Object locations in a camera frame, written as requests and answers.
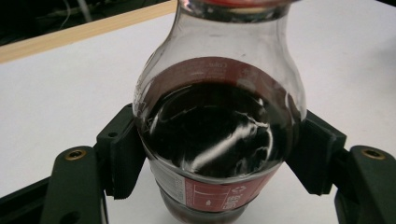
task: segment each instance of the glass bottle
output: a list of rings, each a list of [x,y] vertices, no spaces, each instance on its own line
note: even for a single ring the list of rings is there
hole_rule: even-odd
[[[293,149],[306,108],[286,45],[290,3],[178,1],[134,95],[151,170],[178,220],[233,222]]]

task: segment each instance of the wooden table edge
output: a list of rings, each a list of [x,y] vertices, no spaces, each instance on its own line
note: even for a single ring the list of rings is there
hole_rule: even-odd
[[[148,21],[173,13],[177,8],[177,0],[160,3],[151,7],[143,7],[131,12],[93,21],[59,32],[41,35],[0,47],[0,63],[6,63],[55,49],[95,35],[118,30],[142,21]]]

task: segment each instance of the brass screw insert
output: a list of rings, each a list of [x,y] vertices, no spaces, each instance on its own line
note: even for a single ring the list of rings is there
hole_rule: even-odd
[[[84,149],[74,149],[73,151],[66,154],[65,159],[68,161],[76,161],[83,158],[87,154]]]
[[[376,151],[376,150],[372,150],[370,148],[365,148],[361,151],[361,153],[371,159],[375,159],[375,160],[384,160],[386,157],[382,152]]]

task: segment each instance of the cola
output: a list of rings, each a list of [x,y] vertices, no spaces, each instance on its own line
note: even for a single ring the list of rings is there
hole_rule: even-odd
[[[293,125],[285,109],[236,86],[202,82],[165,94],[142,136],[154,157],[184,172],[243,178],[289,154]]]

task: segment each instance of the table surface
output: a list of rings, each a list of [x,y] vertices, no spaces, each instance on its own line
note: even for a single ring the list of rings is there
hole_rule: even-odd
[[[174,10],[169,2],[0,48],[0,197],[49,176],[62,151],[93,146],[132,102]],[[396,8],[374,0],[291,8],[288,42],[307,107],[347,135],[346,148],[396,155],[395,22]],[[284,164],[236,223],[337,223],[335,191],[309,195]],[[177,223],[146,163],[131,197],[107,203],[110,223]]]

